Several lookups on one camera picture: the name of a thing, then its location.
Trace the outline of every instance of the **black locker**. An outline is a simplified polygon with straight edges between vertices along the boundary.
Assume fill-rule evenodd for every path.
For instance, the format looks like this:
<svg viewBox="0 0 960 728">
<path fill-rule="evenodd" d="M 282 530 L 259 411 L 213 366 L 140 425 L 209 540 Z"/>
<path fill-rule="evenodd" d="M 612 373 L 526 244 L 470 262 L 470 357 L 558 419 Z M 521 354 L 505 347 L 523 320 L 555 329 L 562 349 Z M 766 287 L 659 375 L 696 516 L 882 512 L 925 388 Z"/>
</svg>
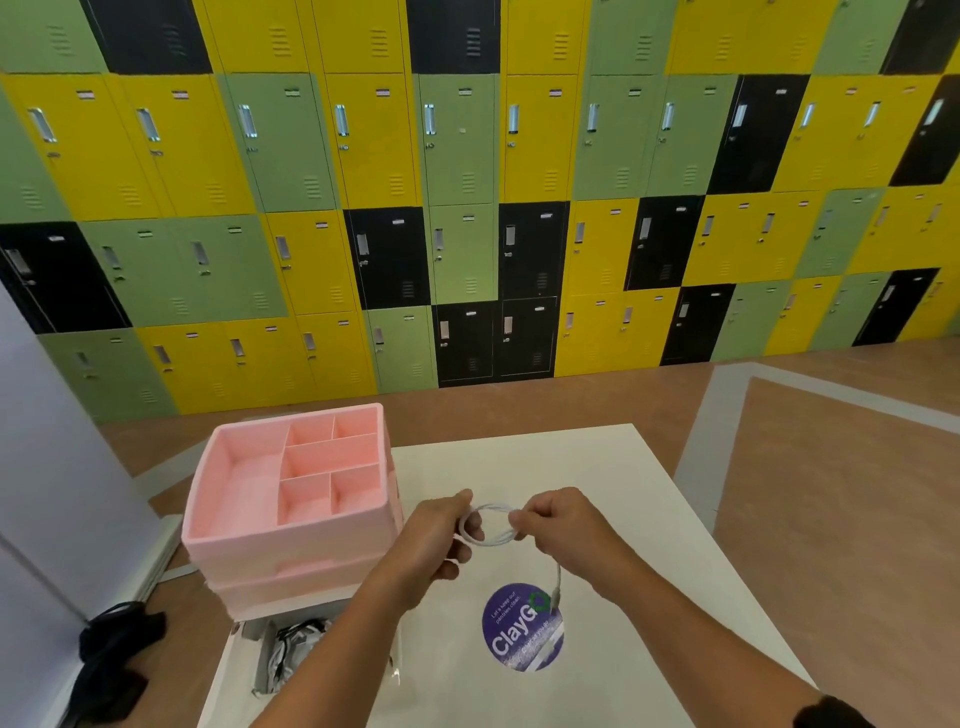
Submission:
<svg viewBox="0 0 960 728">
<path fill-rule="evenodd" d="M 703 206 L 695 195 L 640 199 L 624 290 L 680 287 Z"/>
<path fill-rule="evenodd" d="M 741 76 L 708 194 L 769 192 L 809 76 Z"/>
<path fill-rule="evenodd" d="M 943 73 L 960 37 L 957 0 L 910 0 L 880 73 Z"/>
<path fill-rule="evenodd" d="M 733 283 L 681 288 L 663 347 L 660 365 L 710 361 L 713 345 L 727 318 Z"/>
<path fill-rule="evenodd" d="M 433 307 L 440 386 L 477 384 L 493 377 L 493 325 L 499 305 L 445 303 Z"/>
<path fill-rule="evenodd" d="M 869 344 L 892 344 L 897 341 L 906 322 L 913 316 L 917 304 L 926 295 L 926 289 L 939 272 L 939 268 L 894 271 L 853 345 L 862 347 Z"/>
<path fill-rule="evenodd" d="M 500 206 L 500 298 L 559 296 L 569 203 Z"/>
<path fill-rule="evenodd" d="M 890 184 L 943 184 L 960 154 L 960 76 L 944 76 Z"/>
<path fill-rule="evenodd" d="M 113 73 L 213 72 L 190 0 L 81 0 L 81 3 Z"/>
<path fill-rule="evenodd" d="M 34 333 L 128 328 L 76 223 L 0 225 L 0 279 Z"/>
<path fill-rule="evenodd" d="M 497 379 L 510 381 L 553 376 L 556 344 L 556 298 L 500 303 L 493 366 Z"/>
<path fill-rule="evenodd" d="M 430 305 L 422 207 L 344 210 L 360 304 Z"/>
<path fill-rule="evenodd" d="M 500 0 L 407 0 L 414 73 L 499 73 Z"/>
</svg>

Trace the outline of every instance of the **white table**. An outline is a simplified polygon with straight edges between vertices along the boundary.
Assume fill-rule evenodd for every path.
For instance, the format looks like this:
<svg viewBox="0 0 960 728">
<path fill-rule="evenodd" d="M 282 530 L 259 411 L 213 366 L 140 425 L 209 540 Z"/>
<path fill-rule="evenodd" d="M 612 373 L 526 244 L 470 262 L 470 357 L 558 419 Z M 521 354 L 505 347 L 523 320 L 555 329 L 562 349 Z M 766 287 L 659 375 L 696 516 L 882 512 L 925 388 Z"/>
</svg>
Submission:
<svg viewBox="0 0 960 728">
<path fill-rule="evenodd" d="M 577 486 L 657 571 L 812 683 L 632 425 L 396 448 L 394 459 L 408 514 L 465 487 L 475 503 L 519 507 L 533 493 Z M 494 659 L 481 631 L 487 600 L 512 582 L 549 592 L 554 569 L 531 540 L 475 549 L 456 582 L 435 584 L 404 618 L 399 686 L 381 689 L 369 725 L 692 725 L 627 619 L 572 575 L 564 575 L 564 645 L 553 664 L 521 673 Z M 258 643 L 230 636 L 200 728 L 243 728 L 263 709 L 264 698 L 251 695 L 258 654 Z"/>
</svg>

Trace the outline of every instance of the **sticker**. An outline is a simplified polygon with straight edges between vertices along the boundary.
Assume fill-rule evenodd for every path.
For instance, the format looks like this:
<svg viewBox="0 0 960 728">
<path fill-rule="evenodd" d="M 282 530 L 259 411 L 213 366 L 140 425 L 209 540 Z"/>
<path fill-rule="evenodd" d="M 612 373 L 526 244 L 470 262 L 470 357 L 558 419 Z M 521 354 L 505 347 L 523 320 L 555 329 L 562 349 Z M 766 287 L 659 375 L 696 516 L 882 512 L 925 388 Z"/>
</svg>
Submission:
<svg viewBox="0 0 960 728">
<path fill-rule="evenodd" d="M 483 611 L 487 649 L 517 672 L 547 667 L 564 646 L 564 617 L 550 614 L 550 595 L 532 584 L 501 587 Z"/>
</svg>

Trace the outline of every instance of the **yellow locker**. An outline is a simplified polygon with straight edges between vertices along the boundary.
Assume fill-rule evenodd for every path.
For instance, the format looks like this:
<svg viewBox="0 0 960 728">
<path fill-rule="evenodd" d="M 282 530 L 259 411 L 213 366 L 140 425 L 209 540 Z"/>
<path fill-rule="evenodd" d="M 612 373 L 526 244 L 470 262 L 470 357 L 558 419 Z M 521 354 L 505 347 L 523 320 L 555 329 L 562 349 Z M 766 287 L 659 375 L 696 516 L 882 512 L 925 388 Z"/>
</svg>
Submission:
<svg viewBox="0 0 960 728">
<path fill-rule="evenodd" d="M 141 156 L 153 160 L 179 217 L 256 212 L 213 76 L 120 76 L 119 84 Z"/>
<path fill-rule="evenodd" d="M 504 202 L 566 198 L 576 76 L 510 76 L 504 109 Z"/>
<path fill-rule="evenodd" d="M 4 76 L 3 85 L 76 220 L 160 215 L 104 76 Z"/>
<path fill-rule="evenodd" d="M 400 74 L 328 75 L 347 207 L 417 204 L 407 93 Z"/>
<path fill-rule="evenodd" d="M 586 0 L 507 0 L 507 73 L 578 74 Z"/>
<path fill-rule="evenodd" d="M 298 316 L 297 324 L 319 399 L 344 400 L 376 394 L 360 313 Z"/>
<path fill-rule="evenodd" d="M 805 352 L 840 287 L 842 276 L 793 281 L 764 356 Z"/>
<path fill-rule="evenodd" d="M 566 281 L 571 296 L 623 290 L 640 200 L 574 202 L 566 237 Z"/>
</svg>

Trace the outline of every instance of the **green locker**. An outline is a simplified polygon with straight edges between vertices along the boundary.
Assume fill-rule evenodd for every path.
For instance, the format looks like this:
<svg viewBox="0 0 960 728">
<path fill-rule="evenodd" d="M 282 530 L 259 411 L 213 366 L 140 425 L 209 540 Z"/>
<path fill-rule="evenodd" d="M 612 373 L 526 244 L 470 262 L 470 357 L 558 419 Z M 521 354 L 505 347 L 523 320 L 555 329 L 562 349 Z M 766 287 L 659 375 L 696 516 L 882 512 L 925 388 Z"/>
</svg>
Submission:
<svg viewBox="0 0 960 728">
<path fill-rule="evenodd" d="M 651 133 L 653 165 L 647 196 L 705 195 L 736 76 L 669 76 Z"/>
<path fill-rule="evenodd" d="M 496 299 L 497 237 L 493 205 L 430 207 L 434 303 Z"/>
<path fill-rule="evenodd" d="M 433 321 L 428 305 L 365 311 L 377 392 L 437 387 Z"/>
<path fill-rule="evenodd" d="M 580 113 L 574 200 L 645 194 L 662 76 L 590 76 Z"/>
<path fill-rule="evenodd" d="M 738 283 L 710 361 L 763 356 L 790 285 L 789 280 Z"/>
<path fill-rule="evenodd" d="M 807 350 L 818 352 L 853 346 L 889 278 L 889 273 L 844 276 Z"/>
<path fill-rule="evenodd" d="M 308 73 L 231 73 L 233 133 L 266 212 L 334 209 L 319 89 Z"/>
<path fill-rule="evenodd" d="M 178 414 L 132 328 L 38 338 L 93 422 Z"/>
<path fill-rule="evenodd" d="M 813 67 L 817 76 L 877 74 L 909 0 L 841 0 Z"/>
<path fill-rule="evenodd" d="M 824 199 L 794 278 L 841 276 L 883 197 L 883 188 L 835 189 Z"/>
<path fill-rule="evenodd" d="M 429 204 L 494 202 L 496 76 L 419 76 L 419 80 Z"/>
<path fill-rule="evenodd" d="M 677 0 L 593 0 L 587 72 L 662 74 Z"/>
</svg>

